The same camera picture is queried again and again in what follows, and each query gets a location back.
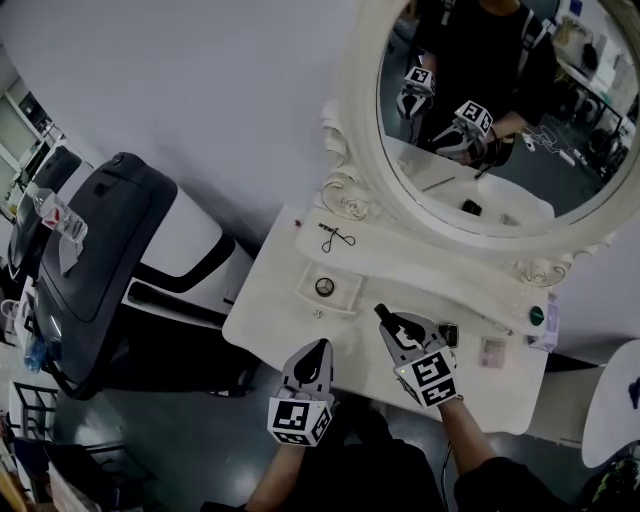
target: white vanity table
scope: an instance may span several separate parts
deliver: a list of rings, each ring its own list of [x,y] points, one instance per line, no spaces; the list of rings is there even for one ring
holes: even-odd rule
[[[640,54],[638,11],[603,4],[630,51]],[[396,101],[380,90],[381,59],[405,6],[406,0],[363,2],[345,51],[338,106],[323,111],[334,167],[310,210],[281,211],[223,334],[278,370],[298,349],[326,338],[334,350],[333,386],[439,418],[396,380],[374,307],[456,324],[458,392],[483,431],[522,434],[548,357],[525,339],[545,335],[551,287],[574,257],[608,245],[640,209],[640,145],[636,140],[601,191],[556,217],[551,204],[515,183],[490,174],[477,179],[475,169],[389,136],[381,104],[395,108]],[[438,94],[446,91],[437,91],[436,101]],[[467,199],[481,206],[480,214],[463,211]],[[506,222],[505,214],[518,222]],[[320,299],[326,296],[316,279],[329,276],[338,276],[335,290],[358,283],[342,313]],[[311,296],[301,293],[307,281]],[[557,322],[549,324],[556,332]],[[485,338],[504,342],[501,368],[481,365]]]
[[[313,309],[295,295],[309,259],[294,244],[306,212],[285,206],[265,241],[251,273],[225,322],[227,341],[243,347],[281,370],[308,340],[327,338],[335,351],[334,386],[433,418],[404,392],[393,373],[393,361],[378,331],[373,308],[385,302],[392,310],[411,311],[434,321],[454,320],[460,341],[454,350],[460,392],[485,432],[522,434],[531,421],[547,353],[529,348],[522,335],[505,337],[470,310],[418,288],[370,278],[357,299],[355,319],[330,313],[316,319]],[[479,364],[481,338],[507,340],[502,369]]]

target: white wall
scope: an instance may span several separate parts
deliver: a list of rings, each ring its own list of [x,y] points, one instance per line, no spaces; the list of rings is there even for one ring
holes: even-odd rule
[[[5,49],[0,47],[0,94],[5,92],[16,78],[18,78],[18,72],[9,60]]]
[[[319,116],[356,11],[356,0],[9,0],[0,35],[92,163],[135,152],[258,243],[281,204],[307,205],[326,175]]]
[[[29,94],[29,89],[24,83],[24,80],[18,77],[18,79],[11,84],[8,92],[11,95],[11,98],[13,98],[13,101],[20,105],[20,102],[27,97],[27,94]]]
[[[4,146],[13,158],[20,161],[22,156],[37,142],[38,138],[31,131],[30,123],[27,125],[7,98],[1,97],[0,144]]]
[[[557,292],[563,352],[604,362],[640,338],[640,217],[618,230],[610,248],[578,257]]]
[[[616,24],[598,0],[582,0],[582,12],[579,17],[572,12],[569,12],[570,3],[571,0],[560,0],[558,13],[556,15],[558,22],[561,22],[562,17],[565,15],[575,18],[582,25],[591,30],[594,35],[604,34],[612,40],[620,50],[624,51],[627,55],[630,55],[624,38],[617,29]]]

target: plastic bottle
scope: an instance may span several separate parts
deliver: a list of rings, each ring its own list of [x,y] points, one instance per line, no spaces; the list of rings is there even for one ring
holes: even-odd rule
[[[24,355],[24,364],[33,373],[38,373],[44,364],[47,346],[40,336],[32,336]]]
[[[25,193],[33,200],[36,213],[42,217],[45,226],[76,243],[82,242],[87,236],[89,228],[86,222],[53,190],[40,188],[31,182]]]

